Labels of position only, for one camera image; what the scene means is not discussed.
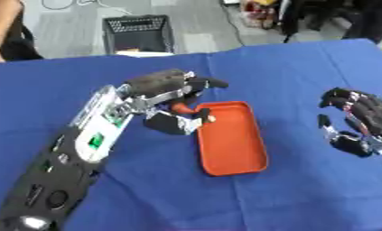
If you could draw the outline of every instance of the mechanical finger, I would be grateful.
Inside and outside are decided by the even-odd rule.
[[[351,132],[342,131],[335,138],[330,140],[332,147],[354,154],[358,157],[369,157],[372,151],[361,141],[361,138]]]

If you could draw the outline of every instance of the white cable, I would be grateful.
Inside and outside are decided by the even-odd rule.
[[[132,15],[132,13],[128,12],[125,8],[106,5],[106,4],[102,3],[101,0],[95,0],[95,2],[98,3],[98,5],[100,5],[102,7],[110,8],[110,9],[116,10],[118,12]]]
[[[91,5],[91,4],[95,3],[95,2],[96,2],[95,0],[86,1],[86,2],[81,2],[80,0],[77,0],[76,4],[79,5],[79,6],[85,6],[85,5]]]
[[[63,7],[60,7],[60,8],[49,7],[48,5],[46,5],[45,0],[42,0],[42,5],[43,5],[44,8],[49,9],[49,10],[54,10],[54,11],[68,9],[68,8],[72,7],[74,4],[79,5],[79,6],[98,4],[99,6],[102,6],[102,7],[105,7],[105,8],[116,10],[116,11],[124,13],[124,14],[132,15],[132,13],[128,12],[123,7],[106,5],[106,4],[102,3],[101,0],[88,0],[88,1],[72,0],[72,2],[69,5],[66,5],[66,6],[63,6]]]

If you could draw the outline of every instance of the gray floor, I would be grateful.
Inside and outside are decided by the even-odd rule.
[[[95,4],[51,11],[42,7],[41,0],[23,1],[26,5],[25,24],[33,30],[38,50],[46,58],[104,54],[102,18],[123,15]],[[70,0],[46,0],[46,3],[60,7]],[[170,15],[176,53],[225,51],[240,46],[219,0],[103,0],[103,3],[124,7],[133,14]],[[282,42],[284,36],[278,31],[247,28],[240,21],[237,8],[228,10],[246,45]],[[304,22],[301,25],[301,31],[291,42],[339,39],[348,27],[342,20],[327,23],[321,32],[304,29]]]

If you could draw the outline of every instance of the person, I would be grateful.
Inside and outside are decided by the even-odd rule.
[[[325,1],[308,27],[319,31],[322,25],[336,14],[337,9],[343,8],[344,2],[342,0]],[[352,26],[347,30],[343,39],[366,38],[374,43],[380,43],[382,41],[382,0],[356,0],[353,3],[361,14],[353,20]]]
[[[346,32],[344,39],[367,38],[374,43],[382,41],[382,0],[370,2]]]
[[[41,59],[33,46],[33,36],[23,26],[23,4],[0,0],[0,62]]]

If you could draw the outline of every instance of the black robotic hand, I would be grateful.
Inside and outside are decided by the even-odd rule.
[[[382,99],[360,91],[334,88],[321,98],[320,107],[326,106],[346,112],[345,122],[358,132],[338,132],[326,115],[319,115],[319,127],[324,129],[334,148],[359,157],[369,157],[372,153],[382,155]]]

